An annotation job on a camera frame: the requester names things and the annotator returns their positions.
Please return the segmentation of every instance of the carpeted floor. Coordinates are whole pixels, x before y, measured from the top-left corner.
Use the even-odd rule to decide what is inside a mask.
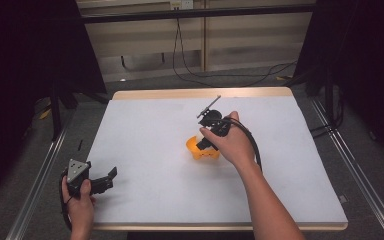
[[[225,74],[263,74],[267,69],[243,69],[236,71],[223,71]],[[286,69],[278,75],[291,75],[293,69]],[[207,85],[217,87],[242,86],[256,81],[244,77],[214,77],[193,79],[205,82]],[[270,77],[253,86],[280,86],[284,83]],[[208,87],[190,81],[182,81],[177,76],[165,76],[154,79],[132,80],[126,82],[107,83],[108,98],[119,90],[136,89],[174,89],[174,88],[202,88]],[[311,100],[305,95],[305,86],[292,87],[294,96],[301,108],[309,129],[322,125],[316,114]],[[105,113],[106,105],[77,95],[79,106],[74,112],[70,124],[66,124],[67,134],[62,147],[52,166],[49,177],[45,182],[40,199],[29,219],[24,232],[24,239],[68,239],[69,231],[66,229],[60,214],[58,199],[58,178],[70,158],[85,161],[100,121]],[[40,109],[46,104],[43,100],[38,104]],[[63,119],[70,115],[70,111],[62,108]],[[384,145],[373,141],[369,129],[364,122],[346,106],[344,122],[339,128],[340,133],[354,154],[356,161],[366,173],[368,179],[384,201]],[[7,237],[15,218],[23,206],[24,200],[33,185],[37,173],[41,168],[43,159],[51,145],[52,120],[50,117],[39,120],[38,116],[32,121],[32,127],[24,141],[24,148],[20,151],[19,160],[12,166],[12,170],[2,181],[0,188],[0,239]],[[334,146],[329,135],[315,139],[319,154],[326,168],[328,176],[337,195],[345,195],[348,202],[343,208],[349,219],[349,226],[340,232],[306,232],[307,239],[384,239],[384,229],[371,210],[356,182],[349,173],[340,154]],[[134,233],[94,231],[93,239],[185,239],[189,234],[179,233]],[[231,234],[232,238],[252,238],[252,234]],[[198,239],[226,239],[226,234],[208,233],[198,236]]]

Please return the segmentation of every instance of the yellow object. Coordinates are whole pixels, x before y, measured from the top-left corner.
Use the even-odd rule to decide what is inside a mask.
[[[214,159],[218,159],[220,156],[220,152],[215,149],[199,150],[199,148],[196,146],[195,136],[189,138],[189,140],[186,142],[186,147],[189,149],[189,151],[191,151],[193,158],[196,160],[200,159],[201,157],[212,157]]]

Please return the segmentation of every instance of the hand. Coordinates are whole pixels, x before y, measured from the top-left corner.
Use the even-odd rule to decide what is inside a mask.
[[[239,121],[239,115],[236,111],[230,113],[228,117]],[[204,127],[200,131],[205,138],[216,145],[221,154],[236,168],[255,163],[251,142],[245,133],[234,124],[231,125],[229,133],[225,137],[219,137]]]
[[[67,203],[68,215],[72,225],[71,239],[90,239],[93,227],[95,198],[90,196],[91,182],[83,181],[80,187],[80,198],[71,197],[67,187],[67,176],[62,179],[62,195]]]

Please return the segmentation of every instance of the orange object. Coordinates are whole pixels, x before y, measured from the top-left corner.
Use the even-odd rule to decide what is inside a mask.
[[[220,152],[215,149],[199,150],[199,148],[196,146],[195,136],[189,138],[189,140],[186,142],[186,147],[189,149],[189,151],[191,151],[193,158],[196,160],[200,159],[201,157],[212,157],[214,159],[218,159],[220,156]]]

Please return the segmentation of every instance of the electrical outlet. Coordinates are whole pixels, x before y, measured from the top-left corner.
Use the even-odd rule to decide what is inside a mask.
[[[182,9],[182,1],[170,1],[170,9],[171,10],[180,10]]]
[[[182,0],[182,10],[193,9],[193,0]]]

